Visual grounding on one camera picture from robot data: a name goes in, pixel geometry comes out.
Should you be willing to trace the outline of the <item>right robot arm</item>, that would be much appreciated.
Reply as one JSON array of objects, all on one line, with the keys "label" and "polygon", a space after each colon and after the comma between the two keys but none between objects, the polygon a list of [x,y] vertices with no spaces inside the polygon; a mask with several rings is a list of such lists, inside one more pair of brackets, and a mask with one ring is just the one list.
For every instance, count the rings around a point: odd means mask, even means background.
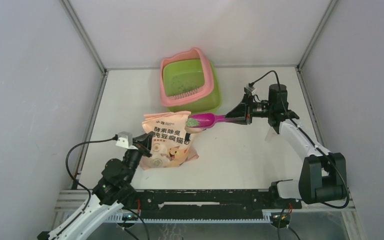
[{"label": "right robot arm", "polygon": [[244,87],[240,103],[225,117],[232,123],[249,125],[253,118],[266,118],[274,132],[283,137],[302,160],[298,179],[279,180],[269,188],[269,203],[282,208],[289,200],[300,200],[306,204],[323,204],[328,207],[331,201],[345,200],[336,206],[343,209],[350,202],[346,181],[346,159],[333,153],[305,131],[299,116],[288,109],[288,91],[283,84],[269,86],[268,99],[258,101],[253,83]]}]

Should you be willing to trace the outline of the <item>pink green litter box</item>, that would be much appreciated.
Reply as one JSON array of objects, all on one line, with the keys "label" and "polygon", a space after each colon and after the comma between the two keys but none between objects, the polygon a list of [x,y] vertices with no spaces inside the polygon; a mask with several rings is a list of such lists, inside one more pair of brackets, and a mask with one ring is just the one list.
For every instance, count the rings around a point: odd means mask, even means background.
[{"label": "pink green litter box", "polygon": [[172,112],[215,112],[222,105],[217,72],[197,47],[160,63],[160,102]]}]

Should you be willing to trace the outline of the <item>magenta plastic scoop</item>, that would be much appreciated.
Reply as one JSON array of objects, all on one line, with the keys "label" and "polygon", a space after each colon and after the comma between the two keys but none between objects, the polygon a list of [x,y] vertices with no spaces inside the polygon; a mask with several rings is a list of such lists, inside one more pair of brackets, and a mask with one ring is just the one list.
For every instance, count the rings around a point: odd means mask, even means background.
[{"label": "magenta plastic scoop", "polygon": [[217,123],[226,123],[224,115],[215,115],[213,113],[200,113],[190,115],[188,118],[194,118],[199,121],[200,125],[197,127],[191,127],[196,129],[209,129],[214,127]]}]

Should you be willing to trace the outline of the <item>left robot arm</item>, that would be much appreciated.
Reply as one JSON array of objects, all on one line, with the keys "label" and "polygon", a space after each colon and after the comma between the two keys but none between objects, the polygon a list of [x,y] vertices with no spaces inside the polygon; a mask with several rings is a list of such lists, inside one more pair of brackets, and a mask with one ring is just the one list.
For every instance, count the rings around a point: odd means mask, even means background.
[{"label": "left robot arm", "polygon": [[43,231],[38,240],[86,240],[105,220],[118,210],[136,203],[136,190],[131,185],[142,157],[151,157],[152,131],[133,137],[120,132],[112,137],[118,147],[126,149],[122,159],[107,161],[102,177],[87,199],[63,223],[51,231]]}]

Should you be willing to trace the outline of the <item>cat litter bag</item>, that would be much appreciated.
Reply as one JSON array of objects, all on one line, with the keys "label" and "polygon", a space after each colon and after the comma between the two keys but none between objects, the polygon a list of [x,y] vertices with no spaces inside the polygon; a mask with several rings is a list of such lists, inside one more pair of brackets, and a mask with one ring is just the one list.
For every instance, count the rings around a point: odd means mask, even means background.
[{"label": "cat litter bag", "polygon": [[153,132],[151,157],[142,157],[143,170],[180,167],[185,162],[199,158],[194,141],[202,132],[187,127],[190,111],[145,114],[142,128]]}]

